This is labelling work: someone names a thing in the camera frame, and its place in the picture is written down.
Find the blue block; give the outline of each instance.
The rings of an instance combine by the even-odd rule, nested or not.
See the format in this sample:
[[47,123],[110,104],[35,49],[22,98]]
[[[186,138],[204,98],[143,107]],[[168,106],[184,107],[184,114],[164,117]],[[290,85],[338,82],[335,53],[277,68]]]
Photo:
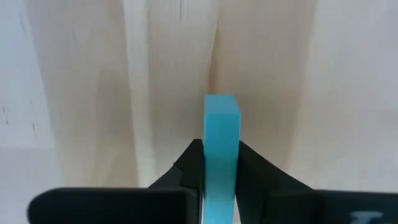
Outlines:
[[234,97],[206,95],[204,224],[233,223],[240,130]]

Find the cyan foam block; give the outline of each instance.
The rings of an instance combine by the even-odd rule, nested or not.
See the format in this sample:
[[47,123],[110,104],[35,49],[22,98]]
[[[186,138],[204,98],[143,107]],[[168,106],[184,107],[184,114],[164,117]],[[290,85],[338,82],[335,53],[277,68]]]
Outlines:
[[233,223],[241,113],[232,95],[205,97],[203,223]]

